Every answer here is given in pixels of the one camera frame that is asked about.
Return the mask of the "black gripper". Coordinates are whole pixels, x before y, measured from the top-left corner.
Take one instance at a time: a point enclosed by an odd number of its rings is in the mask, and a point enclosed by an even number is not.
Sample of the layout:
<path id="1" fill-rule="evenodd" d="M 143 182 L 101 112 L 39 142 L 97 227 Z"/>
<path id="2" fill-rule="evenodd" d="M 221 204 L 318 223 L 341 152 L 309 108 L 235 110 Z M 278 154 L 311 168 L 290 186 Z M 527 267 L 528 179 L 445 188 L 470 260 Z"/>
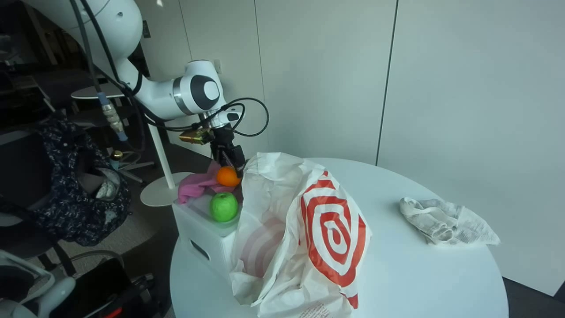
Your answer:
<path id="1" fill-rule="evenodd" d="M 219 167 L 233 168 L 232 161 L 235 161 L 235 168 L 239 175 L 242 175 L 246 170 L 248 160 L 242 147 L 233 145 L 235 135 L 232 131 L 232 126 L 212 128 L 209 131 L 209 137 L 210 137 L 212 158 L 219 163 Z"/>

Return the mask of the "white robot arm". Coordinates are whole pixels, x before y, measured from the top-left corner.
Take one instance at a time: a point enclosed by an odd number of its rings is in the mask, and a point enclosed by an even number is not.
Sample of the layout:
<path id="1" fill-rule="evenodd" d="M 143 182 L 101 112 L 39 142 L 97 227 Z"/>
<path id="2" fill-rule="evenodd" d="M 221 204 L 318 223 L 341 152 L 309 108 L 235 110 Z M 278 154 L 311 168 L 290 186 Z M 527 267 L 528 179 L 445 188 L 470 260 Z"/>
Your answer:
<path id="1" fill-rule="evenodd" d="M 191 61 L 172 78 L 156 78 L 154 61 L 143 57 L 149 71 L 135 61 L 145 52 L 147 20 L 138 0 L 25 0 L 73 38 L 97 71 L 131 94 L 156 122 L 200 117 L 193 131 L 203 129 L 218 163 L 240 170 L 244 152 L 233 144 L 233 124 L 240 114 L 225 98 L 216 64 Z"/>

